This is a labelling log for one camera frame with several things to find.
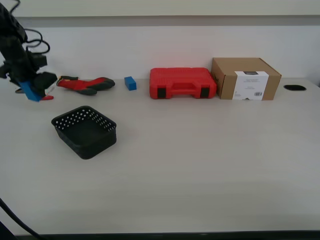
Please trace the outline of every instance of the black basket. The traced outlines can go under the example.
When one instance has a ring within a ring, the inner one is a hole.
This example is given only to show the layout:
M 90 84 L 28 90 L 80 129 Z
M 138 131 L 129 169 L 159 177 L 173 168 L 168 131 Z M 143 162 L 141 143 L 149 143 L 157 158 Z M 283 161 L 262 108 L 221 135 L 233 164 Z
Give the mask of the black basket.
M 117 124 L 90 106 L 81 106 L 51 121 L 59 137 L 82 159 L 116 143 Z

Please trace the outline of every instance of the blue object in gripper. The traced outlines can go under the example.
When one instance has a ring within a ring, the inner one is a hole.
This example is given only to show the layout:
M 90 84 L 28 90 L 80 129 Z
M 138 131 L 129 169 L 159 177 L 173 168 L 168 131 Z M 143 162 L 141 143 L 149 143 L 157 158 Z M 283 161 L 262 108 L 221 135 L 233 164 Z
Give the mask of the blue object in gripper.
M 137 90 L 137 83 L 132 76 L 125 77 L 124 83 L 129 91 Z
M 40 100 L 42 99 L 42 96 L 39 96 L 38 94 L 36 94 L 31 90 L 31 82 L 29 81 L 19 82 L 19 85 L 23 89 L 24 94 L 29 100 L 40 102 Z

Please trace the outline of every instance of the black cable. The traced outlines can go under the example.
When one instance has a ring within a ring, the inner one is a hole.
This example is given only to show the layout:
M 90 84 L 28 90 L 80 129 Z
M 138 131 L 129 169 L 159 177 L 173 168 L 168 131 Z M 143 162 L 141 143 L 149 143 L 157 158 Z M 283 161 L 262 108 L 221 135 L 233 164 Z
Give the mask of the black cable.
M 20 0 L 15 0 L 17 3 L 16 3 L 16 5 L 14 5 L 14 7 L 10 10 L 10 13 L 12 14 L 13 12 L 14 12 L 14 10 L 16 10 L 16 8 L 17 7 L 19 7 L 19 5 L 20 5 Z
M 14 7 L 10 10 L 10 13 L 12 14 L 14 12 L 14 10 L 16 10 L 17 7 L 19 7 L 20 5 L 20 0 L 15 0 L 17 3 L 16 5 L 14 5 Z M 29 32 L 34 32 L 34 33 L 37 33 L 40 35 L 40 39 L 33 39 L 31 41 L 26 41 L 27 44 L 30 44 L 30 43 L 35 43 L 37 42 L 36 45 L 28 45 L 26 47 L 26 50 L 28 51 L 29 48 L 36 48 L 38 47 L 40 44 L 45 44 L 47 46 L 47 50 L 46 51 L 43 51 L 43 52 L 33 52 L 33 54 L 46 54 L 50 51 L 50 45 L 49 43 L 47 43 L 45 40 L 44 40 L 44 37 L 42 36 L 41 32 L 37 31 L 37 30 L 34 30 L 34 29 L 30 29 L 30 28 L 25 28 L 24 29 L 25 31 L 29 31 Z
M 6 214 L 8 214 L 8 216 L 10 218 L 12 218 L 12 220 L 14 220 L 21 228 L 23 228 L 24 230 L 26 230 L 28 233 L 30 233 L 32 236 L 34 236 L 36 239 L 39 240 L 47 240 L 45 237 L 40 236 L 38 233 L 36 233 L 35 231 L 33 231 L 30 227 L 28 227 L 27 225 L 25 225 L 11 210 L 10 208 L 5 204 L 5 202 L 0 198 L 0 207 L 5 211 Z
M 47 46 L 47 50 L 46 51 L 43 51 L 43 52 L 33 52 L 33 54 L 46 54 L 48 52 L 50 52 L 50 45 L 49 43 L 47 43 L 45 40 L 41 40 L 41 39 L 34 39 L 34 40 L 31 40 L 31 41 L 28 41 L 27 43 L 31 44 L 31 43 L 34 43 L 34 42 L 39 42 L 40 44 L 45 44 Z M 29 48 L 32 48 L 33 46 L 26 46 L 26 51 L 29 51 Z
M 34 32 L 34 33 L 37 33 L 37 34 L 39 34 L 39 35 L 40 35 L 40 39 L 41 39 L 41 41 L 39 41 L 39 43 L 38 43 L 38 44 L 36 44 L 36 45 L 29 46 L 30 48 L 38 47 L 38 46 L 41 44 L 41 42 L 44 40 L 44 37 L 42 36 L 41 32 L 39 32 L 39 31 L 37 31 L 37 30 L 34 30 L 34 29 L 30 29 L 30 28 L 25 28 L 24 30 L 25 30 L 25 31 Z

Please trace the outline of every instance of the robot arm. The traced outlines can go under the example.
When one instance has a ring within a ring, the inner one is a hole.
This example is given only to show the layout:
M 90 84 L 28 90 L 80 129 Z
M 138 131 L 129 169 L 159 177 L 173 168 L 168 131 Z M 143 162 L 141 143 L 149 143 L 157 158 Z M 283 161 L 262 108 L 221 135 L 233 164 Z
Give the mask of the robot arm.
M 41 53 L 30 52 L 28 48 L 24 50 L 23 43 L 30 43 L 25 29 L 0 3 L 0 52 L 5 59 L 0 67 L 0 78 L 9 76 L 10 82 L 21 87 L 28 99 L 38 102 L 57 76 L 50 72 L 37 73 L 47 65 L 47 58 Z

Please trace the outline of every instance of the red toolbox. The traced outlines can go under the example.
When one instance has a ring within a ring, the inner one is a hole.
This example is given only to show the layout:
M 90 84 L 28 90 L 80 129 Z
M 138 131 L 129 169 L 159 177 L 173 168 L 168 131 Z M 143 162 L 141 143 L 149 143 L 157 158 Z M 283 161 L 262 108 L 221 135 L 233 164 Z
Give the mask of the red toolbox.
M 150 73 L 150 97 L 153 99 L 170 99 L 173 95 L 210 99 L 216 91 L 217 84 L 203 67 L 154 68 Z

